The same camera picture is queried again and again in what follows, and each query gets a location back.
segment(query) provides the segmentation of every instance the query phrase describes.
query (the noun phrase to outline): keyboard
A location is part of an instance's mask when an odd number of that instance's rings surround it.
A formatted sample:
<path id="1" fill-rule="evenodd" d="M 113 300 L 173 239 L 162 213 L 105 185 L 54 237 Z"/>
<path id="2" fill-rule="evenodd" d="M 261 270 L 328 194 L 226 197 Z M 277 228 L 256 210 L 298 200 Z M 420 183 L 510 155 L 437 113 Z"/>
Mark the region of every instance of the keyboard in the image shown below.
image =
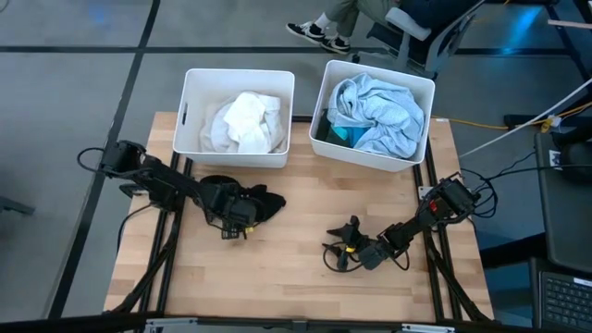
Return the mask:
<path id="1" fill-rule="evenodd" d="M 542 319 L 592 332 L 592 281 L 541 273 Z"/>

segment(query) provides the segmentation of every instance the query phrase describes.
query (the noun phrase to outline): blue light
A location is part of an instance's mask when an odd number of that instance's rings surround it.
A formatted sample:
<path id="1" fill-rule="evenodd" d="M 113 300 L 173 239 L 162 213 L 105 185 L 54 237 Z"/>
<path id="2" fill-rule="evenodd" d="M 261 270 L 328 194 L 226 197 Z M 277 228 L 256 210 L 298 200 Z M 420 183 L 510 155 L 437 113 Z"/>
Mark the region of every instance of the blue light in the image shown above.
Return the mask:
<path id="1" fill-rule="evenodd" d="M 511 46 L 515 47 L 521 44 L 520 41 L 526 37 L 528 29 L 533 25 L 541 10 L 542 6 L 530 6 L 524 11 L 521 17 L 512 23 L 510 30 Z"/>
<path id="2" fill-rule="evenodd" d="M 94 20 L 94 22 L 103 24 L 105 23 L 105 7 L 101 4 L 90 4 L 89 5 L 89 15 Z"/>
<path id="3" fill-rule="evenodd" d="M 514 52 L 514 49 L 511 47 L 504 47 L 501 49 L 501 53 L 503 55 L 513 55 L 515 52 Z"/>

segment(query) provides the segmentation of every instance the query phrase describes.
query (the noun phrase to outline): white towel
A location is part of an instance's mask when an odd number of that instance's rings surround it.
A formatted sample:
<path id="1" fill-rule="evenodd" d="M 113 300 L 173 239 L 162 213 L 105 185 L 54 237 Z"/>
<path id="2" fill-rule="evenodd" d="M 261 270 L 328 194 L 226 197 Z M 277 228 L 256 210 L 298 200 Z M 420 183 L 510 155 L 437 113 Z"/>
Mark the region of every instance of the white towel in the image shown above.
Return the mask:
<path id="1" fill-rule="evenodd" d="M 206 121 L 200 134 L 202 152 L 267 154 L 284 140 L 281 101 L 256 92 L 242 92 Z"/>

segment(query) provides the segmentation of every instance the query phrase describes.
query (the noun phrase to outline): gray floor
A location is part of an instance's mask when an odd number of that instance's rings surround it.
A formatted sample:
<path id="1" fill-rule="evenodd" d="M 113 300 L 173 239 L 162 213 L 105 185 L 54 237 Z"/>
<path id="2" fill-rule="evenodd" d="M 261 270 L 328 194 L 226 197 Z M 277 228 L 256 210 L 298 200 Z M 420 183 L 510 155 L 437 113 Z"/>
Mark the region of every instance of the gray floor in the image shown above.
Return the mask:
<path id="1" fill-rule="evenodd" d="M 328 4 L 329 0 L 167 0 L 159 10 L 149 45 L 310 46 L 288 35 L 283 24 L 312 19 Z M 13 0 L 0 13 L 0 45 L 136 45 L 150 5 L 149 0 L 56 0 L 51 5 L 42 0 Z M 569 8 L 561 10 L 570 13 Z M 462 47 L 560 48 L 561 40 L 547 19 L 546 11 L 537 6 L 485 5 Z M 360 18 L 354 45 L 376 45 L 364 38 L 370 25 Z M 324 66 L 333 58 L 340 57 L 146 55 L 119 137 L 146 142 L 154 113 L 177 110 L 189 68 L 292 71 L 296 75 L 294 113 L 310 115 Z M 0 321 L 44 315 L 91 179 L 76 165 L 76 153 L 105 141 L 131 59 L 132 55 L 0 54 L 0 195 L 37 208 L 31 217 L 1 215 Z M 363 63 L 390 66 L 372 58 L 363 58 Z M 502 115 L 540 113 L 581 83 L 567 56 L 455 56 L 438 78 L 433 113 L 500 125 Z M 453 131 L 459 152 L 501 134 L 457 124 Z M 519 132 L 463 159 L 462 166 L 495 174 L 532 150 L 533 135 L 532 129 Z M 529 160 L 524 166 L 533 164 Z M 98 314 L 103 309 L 115 261 L 117 228 L 129 207 L 117 185 L 113 180 L 105 184 L 65 315 Z M 496 189 L 498 213 L 489 220 L 475 221 L 480 247 L 542 230 L 535 174 L 500 179 Z M 487 273 L 492 291 L 508 288 L 504 275 Z M 496 316 L 513 323 L 524 321 L 523 313 L 496 311 Z"/>

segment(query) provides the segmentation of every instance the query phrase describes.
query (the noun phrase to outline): bin handle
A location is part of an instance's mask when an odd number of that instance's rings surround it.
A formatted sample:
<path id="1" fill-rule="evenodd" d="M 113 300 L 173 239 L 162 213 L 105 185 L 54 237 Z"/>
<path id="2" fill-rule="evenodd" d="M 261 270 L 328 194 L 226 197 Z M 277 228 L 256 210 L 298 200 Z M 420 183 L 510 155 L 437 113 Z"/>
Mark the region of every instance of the bin handle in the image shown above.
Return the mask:
<path id="1" fill-rule="evenodd" d="M 181 119 L 181 125 L 185 125 L 185 119 L 187 119 L 187 102 L 183 106 L 183 118 Z"/>

